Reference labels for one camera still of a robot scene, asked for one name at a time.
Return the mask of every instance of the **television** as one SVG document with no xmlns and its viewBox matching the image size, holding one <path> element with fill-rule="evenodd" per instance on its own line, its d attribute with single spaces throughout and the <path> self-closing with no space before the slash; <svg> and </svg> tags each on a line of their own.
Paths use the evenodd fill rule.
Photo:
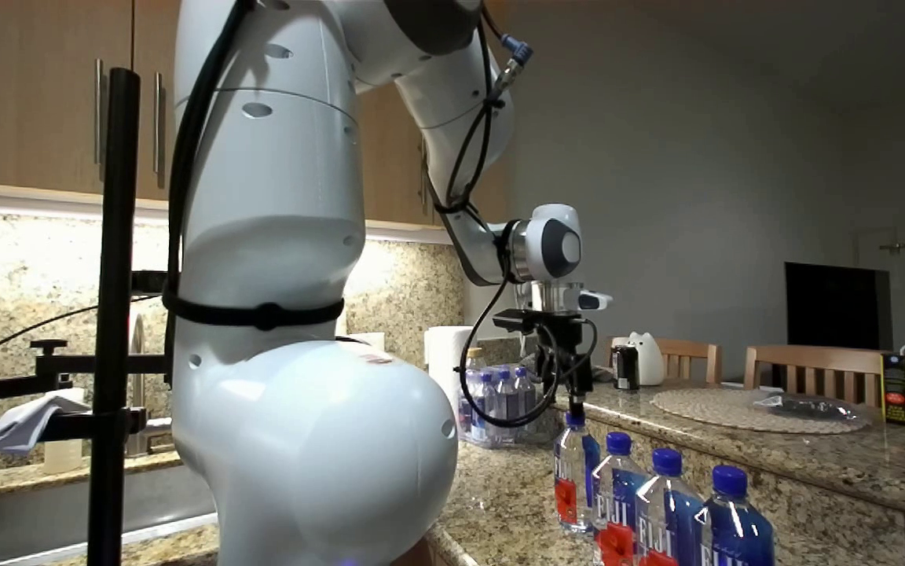
<svg viewBox="0 0 905 566">
<path fill-rule="evenodd" d="M 893 348 L 888 271 L 785 261 L 788 342 Z"/>
</svg>

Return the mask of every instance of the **black cable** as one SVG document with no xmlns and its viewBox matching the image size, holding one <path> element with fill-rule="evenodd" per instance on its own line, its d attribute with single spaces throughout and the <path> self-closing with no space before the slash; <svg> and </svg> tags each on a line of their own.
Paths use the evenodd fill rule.
<svg viewBox="0 0 905 566">
<path fill-rule="evenodd" d="M 173 339 L 177 339 L 177 300 L 180 300 L 180 246 L 182 246 L 182 224 L 184 224 L 184 198 L 195 180 L 195 155 L 200 146 L 200 132 L 206 122 L 206 110 L 211 110 L 211 98 L 220 86 L 220 75 L 227 70 L 230 60 L 230 46 L 232 38 L 246 20 L 246 13 L 253 9 L 253 0 L 237 0 L 232 13 L 222 22 L 220 38 L 214 42 L 214 46 L 206 50 L 198 77 L 190 86 L 190 98 L 182 110 L 182 122 L 177 132 L 177 146 L 173 146 L 173 168 L 171 168 L 171 214 L 166 214 L 166 336 L 162 336 L 162 351 L 171 355 L 173 366 Z"/>
<path fill-rule="evenodd" d="M 557 351 L 557 339 L 552 339 L 552 332 L 550 332 L 548 326 L 542 326 L 542 332 L 548 332 L 548 342 L 550 342 L 550 348 L 552 348 L 552 355 L 550 355 L 550 360 L 552 360 L 552 369 L 550 369 L 552 382 L 542 389 L 542 396 L 538 400 L 538 407 L 535 407 L 532 411 L 526 411 L 526 414 L 518 414 L 518 417 L 486 414 L 486 411 L 476 407 L 476 400 L 471 396 L 471 389 L 468 389 L 468 374 L 466 374 L 468 348 L 471 348 L 471 342 L 475 342 L 484 317 L 490 315 L 490 309 L 493 309 L 493 304 L 499 303 L 499 296 L 507 293 L 507 285 L 509 285 L 509 281 L 502 281 L 502 284 L 495 285 L 493 300 L 486 303 L 486 309 L 484 309 L 480 317 L 475 320 L 471 332 L 466 336 L 466 346 L 461 346 L 461 351 L 459 351 L 459 369 L 457 369 L 457 374 L 459 374 L 459 387 L 461 387 L 466 401 L 471 407 L 475 414 L 480 414 L 480 420 L 490 420 L 490 423 L 495 423 L 495 429 L 526 429 L 526 423 L 538 420 L 538 417 L 557 401 L 557 387 L 559 387 L 559 374 L 561 374 L 561 369 L 559 369 L 559 351 Z"/>
<path fill-rule="evenodd" d="M 39 326 L 46 326 L 46 323 L 55 323 L 55 320 L 65 320 L 65 317 L 78 317 L 78 315 L 89 315 L 89 311 L 96 311 L 96 304 L 84 304 L 84 309 L 73 309 L 73 311 L 63 311 L 63 315 L 54 315 L 54 317 L 44 317 L 44 320 L 34 320 L 29 326 L 19 326 L 17 332 L 5 332 L 0 336 L 0 346 L 39 329 Z"/>
<path fill-rule="evenodd" d="M 476 135 L 476 127 L 484 122 L 480 150 L 476 150 L 475 173 L 471 173 L 471 180 L 466 183 L 461 194 L 459 194 L 457 200 L 449 200 L 449 203 L 436 203 L 436 209 L 440 209 L 440 214 L 466 209 L 468 217 L 475 217 L 475 219 L 486 228 L 486 224 L 476 217 L 476 209 L 475 209 L 475 203 L 471 203 L 471 192 L 475 192 L 475 186 L 476 186 L 476 180 L 480 180 L 480 173 L 484 173 L 484 168 L 486 168 L 490 120 L 493 120 L 493 106 L 495 106 L 495 100 L 490 98 L 490 90 L 493 90 L 493 86 L 490 86 L 490 56 L 486 56 L 486 35 L 484 35 L 480 26 L 476 26 L 476 50 L 480 50 L 480 65 L 484 65 L 484 104 L 480 104 L 480 110 L 475 112 L 475 120 L 471 120 L 471 127 L 468 127 L 468 132 L 466 132 L 466 137 L 461 137 L 461 146 L 459 146 L 459 150 L 457 150 L 452 173 L 449 173 L 449 180 L 447 180 L 447 194 L 452 194 L 459 168 L 461 168 L 461 160 L 466 160 L 466 155 L 468 155 L 468 148 L 471 148 L 471 142 L 475 142 L 475 135 Z"/>
<path fill-rule="evenodd" d="M 480 6 L 480 20 L 484 20 L 484 26 L 490 28 L 493 38 L 502 38 L 502 32 L 493 26 L 493 20 L 486 13 L 486 2 Z"/>
<path fill-rule="evenodd" d="M 586 317 L 580 317 L 583 326 L 590 326 L 590 342 L 583 348 L 583 355 L 590 359 L 598 351 L 598 342 L 600 342 L 600 326 Z"/>
</svg>

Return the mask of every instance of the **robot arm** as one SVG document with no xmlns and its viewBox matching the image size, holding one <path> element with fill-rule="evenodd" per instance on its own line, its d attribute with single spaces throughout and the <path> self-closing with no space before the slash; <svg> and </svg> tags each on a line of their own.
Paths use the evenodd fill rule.
<svg viewBox="0 0 905 566">
<path fill-rule="evenodd" d="M 447 393 L 409 360 L 332 339 L 363 246 L 357 90 L 398 86 L 468 277 L 532 284 L 535 303 L 502 323 L 550 336 L 550 369 L 576 374 L 576 209 L 548 203 L 486 227 L 468 203 L 475 175 L 507 146 L 507 86 L 520 65 L 520 56 L 507 72 L 490 62 L 476 9 L 476 0 L 180 6 L 162 296 L 173 434 L 217 497 L 227 566 L 391 564 L 432 525 L 452 486 Z M 580 401 L 580 381 L 568 376 L 568 393 Z"/>
</svg>

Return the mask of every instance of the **tile backsplash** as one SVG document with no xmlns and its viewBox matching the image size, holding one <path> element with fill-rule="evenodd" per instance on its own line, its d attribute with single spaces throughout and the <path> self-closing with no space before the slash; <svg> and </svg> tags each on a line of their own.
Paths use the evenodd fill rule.
<svg viewBox="0 0 905 566">
<path fill-rule="evenodd" d="M 162 267 L 162 250 L 166 227 L 139 219 L 136 267 Z M 69 355 L 93 351 L 96 255 L 96 217 L 0 209 L 0 376 L 29 376 L 34 370 L 31 339 L 65 339 L 63 351 Z M 155 300 L 136 303 L 133 315 L 140 315 L 140 351 L 160 351 L 162 304 Z M 382 332 L 392 355 L 423 366 L 423 326 L 461 320 L 466 277 L 449 246 L 367 240 L 347 285 L 350 332 Z M 143 400 L 150 414 L 166 414 L 166 382 L 160 376 L 139 376 L 129 389 Z"/>
</svg>

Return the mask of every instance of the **bottle label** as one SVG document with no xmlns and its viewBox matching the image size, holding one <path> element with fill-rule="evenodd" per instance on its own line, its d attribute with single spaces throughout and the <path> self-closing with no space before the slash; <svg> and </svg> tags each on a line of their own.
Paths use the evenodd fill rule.
<svg viewBox="0 0 905 566">
<path fill-rule="evenodd" d="M 700 566 L 749 566 L 749 560 L 725 553 L 722 548 L 700 544 Z"/>
<path fill-rule="evenodd" d="M 638 533 L 645 540 L 641 566 L 679 566 L 673 553 L 673 531 L 666 525 L 641 520 Z"/>
<path fill-rule="evenodd" d="M 635 520 L 635 494 L 629 494 L 630 486 L 621 482 L 621 470 L 616 467 L 614 470 L 614 490 L 600 490 L 598 497 L 598 523 L 605 525 L 605 523 L 619 523 L 619 525 L 629 525 L 635 528 L 638 520 Z"/>
<path fill-rule="evenodd" d="M 594 467 L 600 466 L 600 444 L 594 436 L 580 436 L 580 460 L 583 460 L 583 510 L 598 510 L 600 477 Z"/>
</svg>

